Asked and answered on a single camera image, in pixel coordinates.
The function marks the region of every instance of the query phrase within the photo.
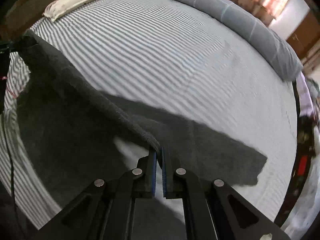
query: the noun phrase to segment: dark gray towel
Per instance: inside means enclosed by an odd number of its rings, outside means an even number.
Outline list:
[[[203,124],[95,90],[61,52],[30,30],[19,45],[31,71],[18,97],[21,138],[62,207],[94,179],[118,178],[127,170],[115,137],[151,146],[158,157],[166,145],[183,167],[205,179],[257,183],[267,158],[255,149]]]

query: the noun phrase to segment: gray white striped bedding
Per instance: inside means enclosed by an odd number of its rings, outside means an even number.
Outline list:
[[[55,23],[42,18],[31,29],[97,90],[205,123],[267,156],[258,184],[235,188],[274,220],[295,159],[295,99],[292,85],[247,41],[174,0],[96,0]],[[28,67],[16,53],[10,56],[4,116],[16,198],[40,228],[61,207],[35,174],[20,139],[15,97],[28,82]],[[10,192],[2,133],[1,140],[0,179]]]
[[[217,19],[251,44],[284,81],[303,69],[291,46],[260,20],[230,0],[176,0]]]

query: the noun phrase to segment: black cable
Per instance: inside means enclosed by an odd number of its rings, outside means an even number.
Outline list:
[[[22,239],[27,239],[26,235],[24,234],[24,232],[22,230],[22,226],[19,223],[19,217],[18,217],[18,212],[17,212],[17,204],[16,204],[16,199],[15,199],[15,193],[14,193],[14,166],[13,166],[13,160],[12,160],[11,152],[8,147],[7,137],[6,137],[5,129],[4,129],[4,112],[2,113],[1,120],[2,120],[2,130],[3,130],[3,135],[4,135],[4,141],[5,141],[5,145],[7,148],[8,155],[9,155],[10,166],[11,166],[11,198],[13,201],[13,212],[14,212],[14,216],[15,216],[15,220],[16,220],[16,226],[18,228],[19,235],[22,235]]]

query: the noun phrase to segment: gray blanket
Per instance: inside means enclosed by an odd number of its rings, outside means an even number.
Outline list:
[[[219,20],[248,41],[285,81],[294,81],[303,66],[291,46],[260,20],[229,0],[176,0]]]
[[[185,168],[208,180],[257,183],[267,158],[255,149],[182,116],[102,94],[31,30],[23,40],[33,38],[38,44],[19,51],[31,71],[18,97],[19,128],[37,174],[62,206],[95,178],[114,179],[125,171],[115,137],[153,147],[158,160],[165,145]]]

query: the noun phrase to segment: bed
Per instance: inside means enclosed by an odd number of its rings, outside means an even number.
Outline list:
[[[249,43],[252,33],[247,41],[241,30],[236,33],[232,26],[197,9],[195,1],[193,7],[183,1],[95,0],[55,22],[41,18],[30,29],[61,51],[96,90],[204,124],[267,157],[256,185],[233,187],[274,221],[297,149],[292,83],[283,81],[282,70],[272,68],[268,56]],[[45,184],[48,180],[39,176],[40,164],[31,161],[35,157],[24,146],[17,98],[28,84],[30,71],[16,52],[10,57],[4,117],[14,156],[16,201],[41,228],[60,211],[61,203],[71,199],[52,197]],[[128,169],[147,155],[145,149],[121,138],[115,138],[114,144]],[[10,191],[4,144],[0,158],[1,182]],[[160,195],[157,192],[161,203],[183,221],[181,203],[161,200]],[[183,237],[179,232],[175,235],[175,239]]]

